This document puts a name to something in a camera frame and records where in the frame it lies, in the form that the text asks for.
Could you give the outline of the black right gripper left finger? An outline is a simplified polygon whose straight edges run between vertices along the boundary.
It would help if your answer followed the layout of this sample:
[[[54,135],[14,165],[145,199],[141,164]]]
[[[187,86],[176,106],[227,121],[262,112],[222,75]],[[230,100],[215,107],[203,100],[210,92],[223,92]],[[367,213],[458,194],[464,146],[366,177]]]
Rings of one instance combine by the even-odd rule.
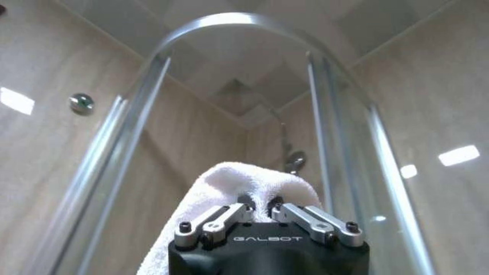
[[[236,223],[252,220],[256,203],[248,194],[227,206],[212,206],[194,220],[183,220],[175,229],[176,248],[216,248],[227,241],[227,232]]]

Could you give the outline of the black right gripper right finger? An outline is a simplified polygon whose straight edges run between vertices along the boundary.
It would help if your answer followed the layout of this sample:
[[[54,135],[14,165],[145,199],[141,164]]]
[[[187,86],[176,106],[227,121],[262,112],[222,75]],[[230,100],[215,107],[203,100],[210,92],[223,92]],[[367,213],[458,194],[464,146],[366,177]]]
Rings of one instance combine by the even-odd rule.
[[[364,245],[364,232],[355,221],[343,221],[316,206],[298,206],[276,196],[268,203],[268,216],[280,223],[295,223],[311,239],[332,248],[336,243],[350,248]]]

